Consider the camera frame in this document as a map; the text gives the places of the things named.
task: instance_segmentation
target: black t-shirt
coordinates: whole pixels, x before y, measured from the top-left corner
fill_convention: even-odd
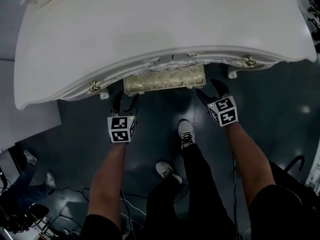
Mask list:
[[[253,199],[249,215],[254,240],[307,239],[308,215],[300,199],[282,186],[270,185],[262,189]],[[122,235],[109,219],[88,215],[80,239],[121,240]]]

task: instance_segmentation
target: white cube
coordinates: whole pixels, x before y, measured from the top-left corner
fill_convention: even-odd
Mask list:
[[[237,107],[233,96],[208,104],[211,118],[221,127],[238,121]]]
[[[135,116],[108,117],[108,130],[111,142],[130,142],[136,130]]]

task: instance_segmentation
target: white sneaker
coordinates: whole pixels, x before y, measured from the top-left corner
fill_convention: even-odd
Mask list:
[[[181,139],[181,149],[195,143],[195,131],[192,124],[186,120],[181,119],[178,124],[178,133]]]
[[[35,166],[36,163],[38,162],[38,159],[27,150],[23,151],[23,153],[25,155],[27,162]]]
[[[173,173],[172,167],[167,162],[159,161],[156,163],[155,168],[162,178],[174,177],[180,184],[182,183],[182,178]]]
[[[55,178],[54,176],[52,175],[51,172],[47,172],[46,173],[46,181],[45,181],[45,184],[47,184],[51,189],[55,189],[56,188],[56,182],[55,182]]]

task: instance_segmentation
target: gold drawer handle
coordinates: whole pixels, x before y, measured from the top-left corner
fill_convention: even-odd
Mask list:
[[[248,61],[245,62],[245,64],[247,64],[247,66],[252,67],[257,64],[257,62],[255,60],[253,60],[253,57],[251,54],[249,54],[245,57],[248,59]]]
[[[96,93],[100,91],[101,87],[96,85],[97,81],[93,80],[90,82],[91,88],[89,89],[90,93]]]

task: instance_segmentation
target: shoelace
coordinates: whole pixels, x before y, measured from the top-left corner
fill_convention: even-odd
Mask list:
[[[172,174],[173,174],[173,171],[169,168],[168,170],[166,170],[166,171],[164,171],[164,172],[162,173],[162,176],[163,176],[164,179],[166,179],[166,178],[168,178],[168,177],[171,177]]]
[[[182,134],[182,145],[185,143],[195,143],[194,140],[192,139],[191,132],[185,132]]]

